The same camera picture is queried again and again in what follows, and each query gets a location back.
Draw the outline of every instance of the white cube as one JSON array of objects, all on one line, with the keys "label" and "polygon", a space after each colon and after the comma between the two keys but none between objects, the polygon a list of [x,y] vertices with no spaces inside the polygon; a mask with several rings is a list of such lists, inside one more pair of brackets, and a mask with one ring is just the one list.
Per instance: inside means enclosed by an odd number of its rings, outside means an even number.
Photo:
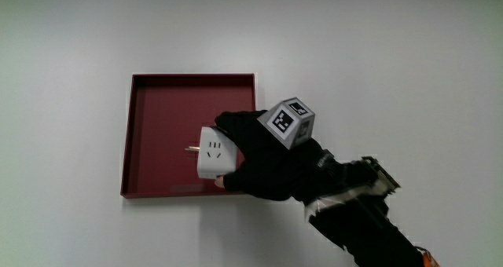
[{"label": "white cube", "polygon": [[280,102],[258,120],[287,149],[292,149],[310,139],[314,116],[314,112],[299,98],[294,97]]}]

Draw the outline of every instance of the black sleeve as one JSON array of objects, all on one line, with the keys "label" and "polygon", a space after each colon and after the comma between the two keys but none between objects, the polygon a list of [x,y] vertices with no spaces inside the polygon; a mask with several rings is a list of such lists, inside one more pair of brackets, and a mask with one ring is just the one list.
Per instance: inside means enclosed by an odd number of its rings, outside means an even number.
[{"label": "black sleeve", "polygon": [[310,223],[333,243],[346,247],[360,267],[423,267],[421,252],[386,213],[383,197],[366,196],[311,216]]}]

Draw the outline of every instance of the white surface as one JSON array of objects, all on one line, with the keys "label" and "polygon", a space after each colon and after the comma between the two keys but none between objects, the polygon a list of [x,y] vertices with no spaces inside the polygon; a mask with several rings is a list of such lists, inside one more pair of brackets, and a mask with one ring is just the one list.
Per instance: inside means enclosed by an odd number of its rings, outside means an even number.
[{"label": "white surface", "polygon": [[199,146],[197,174],[200,178],[216,179],[236,170],[237,146],[223,133],[203,126]]},{"label": "white surface", "polygon": [[257,73],[402,185],[442,266],[503,262],[502,0],[0,0],[1,266],[352,266],[295,201],[119,196],[133,73]]}]

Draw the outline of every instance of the fingers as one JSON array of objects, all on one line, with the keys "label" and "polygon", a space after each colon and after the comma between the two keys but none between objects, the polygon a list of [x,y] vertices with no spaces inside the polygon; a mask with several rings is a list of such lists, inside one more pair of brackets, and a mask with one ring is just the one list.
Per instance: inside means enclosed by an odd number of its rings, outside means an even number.
[{"label": "fingers", "polygon": [[215,185],[219,188],[226,188],[223,184],[223,176],[217,177],[217,179],[215,180]]}]

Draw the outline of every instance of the power plug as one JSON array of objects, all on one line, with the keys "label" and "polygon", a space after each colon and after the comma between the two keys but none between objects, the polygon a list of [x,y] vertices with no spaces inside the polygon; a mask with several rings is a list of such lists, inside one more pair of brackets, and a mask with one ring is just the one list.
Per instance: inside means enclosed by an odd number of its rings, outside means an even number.
[{"label": "power plug", "polygon": [[237,146],[220,131],[203,126],[197,156],[199,178],[216,179],[237,168]]}]

